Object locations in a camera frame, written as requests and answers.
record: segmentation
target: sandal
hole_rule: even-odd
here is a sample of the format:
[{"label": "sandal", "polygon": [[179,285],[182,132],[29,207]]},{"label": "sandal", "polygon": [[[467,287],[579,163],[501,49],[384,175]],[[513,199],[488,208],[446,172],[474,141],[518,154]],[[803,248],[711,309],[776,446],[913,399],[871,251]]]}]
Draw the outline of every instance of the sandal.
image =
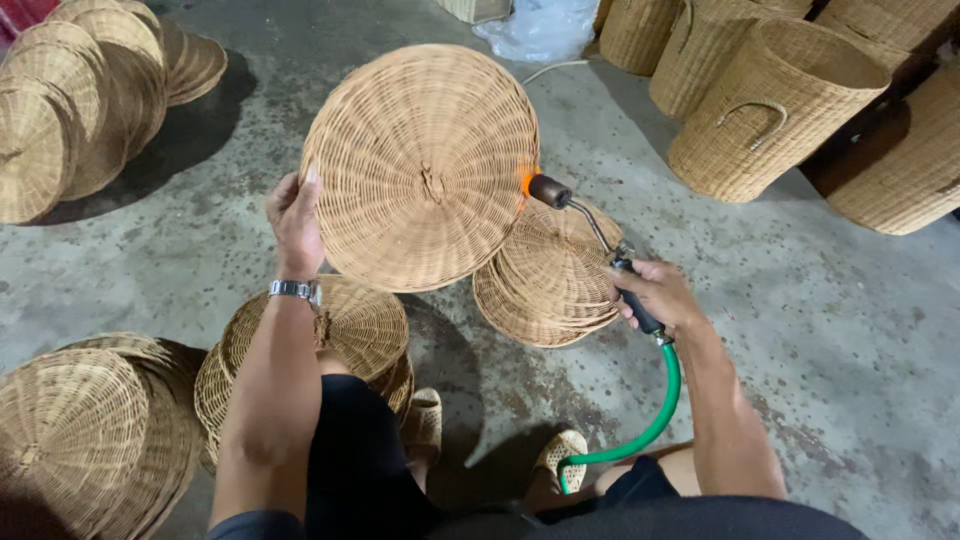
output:
[{"label": "sandal", "polygon": [[414,392],[407,419],[400,428],[404,446],[425,446],[436,451],[432,463],[440,459],[443,409],[436,390],[421,388]]},{"label": "sandal", "polygon": [[[540,451],[534,470],[537,467],[543,467],[553,473],[554,478],[556,478],[557,465],[561,459],[572,455],[586,454],[587,450],[587,440],[578,431],[566,430],[557,433]],[[587,465],[571,465],[564,468],[566,487],[570,490],[570,493],[580,491],[580,485],[584,482],[586,475]]]}]

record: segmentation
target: wristwatch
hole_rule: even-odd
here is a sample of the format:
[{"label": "wristwatch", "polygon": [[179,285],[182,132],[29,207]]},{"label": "wristwatch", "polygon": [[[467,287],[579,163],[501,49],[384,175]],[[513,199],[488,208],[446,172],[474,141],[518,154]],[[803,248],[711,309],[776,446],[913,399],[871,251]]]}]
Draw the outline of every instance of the wristwatch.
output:
[{"label": "wristwatch", "polygon": [[320,300],[323,292],[320,290],[320,284],[317,280],[309,282],[295,282],[293,280],[273,280],[270,282],[270,293],[267,297],[275,296],[297,296],[310,303],[314,311],[320,309]]}]

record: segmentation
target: concrete floor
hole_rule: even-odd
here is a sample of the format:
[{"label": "concrete floor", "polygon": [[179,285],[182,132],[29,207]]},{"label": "concrete floor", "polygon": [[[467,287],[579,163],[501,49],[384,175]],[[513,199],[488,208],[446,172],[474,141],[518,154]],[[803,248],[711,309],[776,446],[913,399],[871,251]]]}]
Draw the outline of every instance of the concrete floor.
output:
[{"label": "concrete floor", "polygon": [[[62,205],[45,226],[0,226],[5,369],[102,331],[211,346],[271,275],[261,201],[296,169],[326,94],[403,45],[489,52],[430,0],[151,6],[224,44],[228,73],[170,110],[108,189]],[[518,77],[535,69],[506,65]],[[873,233],[831,211],[795,170],[749,204],[698,196],[662,159],[678,126],[647,84],[602,62],[530,84],[543,169],[684,267],[770,431],[791,500],[874,538],[957,537],[960,223]],[[622,323],[538,350],[484,321],[469,280],[402,296],[417,382],[444,398],[445,454],[430,480],[443,506],[518,494],[556,425],[597,450],[634,436],[660,404],[658,352]],[[661,440],[691,433],[684,394]],[[198,471],[157,537],[202,538],[211,487]]]}]

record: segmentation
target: rope handle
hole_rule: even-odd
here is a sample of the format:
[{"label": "rope handle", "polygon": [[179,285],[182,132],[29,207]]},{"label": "rope handle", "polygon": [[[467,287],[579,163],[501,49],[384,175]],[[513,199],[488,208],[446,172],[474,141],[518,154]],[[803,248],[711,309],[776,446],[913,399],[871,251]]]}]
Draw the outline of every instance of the rope handle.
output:
[{"label": "rope handle", "polygon": [[761,144],[763,144],[763,142],[766,141],[770,137],[770,135],[773,135],[774,133],[780,131],[780,128],[783,127],[783,124],[786,124],[786,119],[788,117],[788,114],[786,112],[786,108],[783,105],[777,103],[772,99],[766,99],[766,98],[748,99],[740,102],[739,105],[728,110],[726,114],[721,114],[720,118],[717,120],[717,127],[719,128],[720,126],[722,126],[724,120],[726,120],[727,116],[730,116],[732,112],[734,112],[737,109],[740,109],[741,107],[745,107],[747,105],[757,105],[760,107],[766,107],[780,113],[780,120],[775,125],[771,126],[770,128],[767,128],[767,131],[760,134],[760,136],[757,137],[756,140],[754,141],[754,144],[750,145],[750,150],[753,151],[753,150],[756,150],[757,147],[759,147]]},{"label": "rope handle", "polygon": [[960,177],[954,178],[953,182],[937,189],[938,195],[952,195],[960,190]]},{"label": "rope handle", "polygon": [[[680,42],[680,48],[677,49],[678,53],[686,47],[686,43],[690,40],[690,32],[693,30],[693,0],[684,0],[683,6],[686,7],[686,35],[684,35],[684,40]],[[677,23],[680,22],[680,8],[681,6],[677,6],[677,13],[673,15],[670,34],[673,34],[673,31],[677,29]]]}]

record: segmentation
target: metal watch band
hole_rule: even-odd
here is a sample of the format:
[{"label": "metal watch band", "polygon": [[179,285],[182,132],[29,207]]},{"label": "metal watch band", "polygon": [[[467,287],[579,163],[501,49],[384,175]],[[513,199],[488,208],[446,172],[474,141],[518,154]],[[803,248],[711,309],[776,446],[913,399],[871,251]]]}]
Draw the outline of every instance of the metal watch band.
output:
[{"label": "metal watch band", "polygon": [[269,296],[299,296],[304,300],[310,299],[310,285],[304,282],[294,282],[292,280],[273,280],[270,282]]}]

